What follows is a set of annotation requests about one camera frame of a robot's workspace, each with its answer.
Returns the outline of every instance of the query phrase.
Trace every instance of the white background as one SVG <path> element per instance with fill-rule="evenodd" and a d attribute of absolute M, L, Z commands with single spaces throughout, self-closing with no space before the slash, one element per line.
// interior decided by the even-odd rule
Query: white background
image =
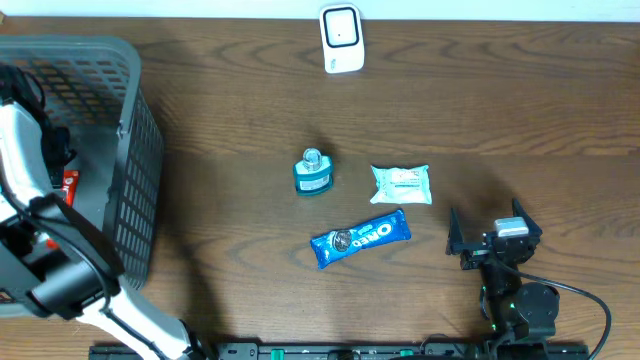
<path fill-rule="evenodd" d="M 0 0 L 7 15 L 316 19 L 323 0 Z M 640 21 L 640 0 L 353 0 L 363 19 Z"/>

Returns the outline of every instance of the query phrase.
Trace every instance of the basket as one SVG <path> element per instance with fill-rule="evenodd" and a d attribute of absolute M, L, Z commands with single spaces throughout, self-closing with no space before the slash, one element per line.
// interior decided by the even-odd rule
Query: basket
<path fill-rule="evenodd" d="M 78 152 L 73 207 L 113 240 L 125 276 L 147 280 L 164 143 L 140 90 L 140 57 L 113 37 L 0 36 L 0 63 L 38 79 Z"/>

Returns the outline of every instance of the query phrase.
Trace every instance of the blue snack package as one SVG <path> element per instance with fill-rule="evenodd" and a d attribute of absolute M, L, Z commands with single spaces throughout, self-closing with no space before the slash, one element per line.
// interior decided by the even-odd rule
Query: blue snack package
<path fill-rule="evenodd" d="M 360 249 L 411 239 L 411 231 L 402 209 L 377 219 L 366 221 L 351 229 L 334 230 L 311 239 L 318 268 L 351 256 Z"/>

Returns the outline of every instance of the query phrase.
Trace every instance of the teal bottle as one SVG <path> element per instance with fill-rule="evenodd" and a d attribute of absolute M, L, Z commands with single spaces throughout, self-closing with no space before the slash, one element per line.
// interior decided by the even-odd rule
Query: teal bottle
<path fill-rule="evenodd" d="M 307 149 L 302 160 L 293 166 L 296 192 L 302 196 L 322 194 L 333 186 L 333 163 L 318 149 Z"/>

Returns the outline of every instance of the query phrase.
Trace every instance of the brown tabletop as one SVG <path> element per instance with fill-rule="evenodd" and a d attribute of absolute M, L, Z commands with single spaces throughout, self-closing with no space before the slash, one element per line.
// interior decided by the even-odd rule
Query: brown tabletop
<path fill-rule="evenodd" d="M 444 254 L 449 208 L 468 238 L 517 196 L 544 230 L 523 271 L 602 297 L 601 358 L 640 351 L 640 27 L 364 23 L 362 71 L 324 72 L 316 21 L 5 19 L 2 34 L 109 34 L 138 49 L 166 138 L 157 246 L 142 291 L 211 340 L 421 341 L 486 334 L 477 271 Z M 306 147 L 335 186 L 296 195 Z M 413 239 L 323 271 L 309 238 L 390 212 L 370 165 L 429 164 Z M 602 310 L 560 292 L 559 341 L 593 348 Z M 2 320 L 3 359 L 84 359 L 113 338 L 78 322 Z"/>

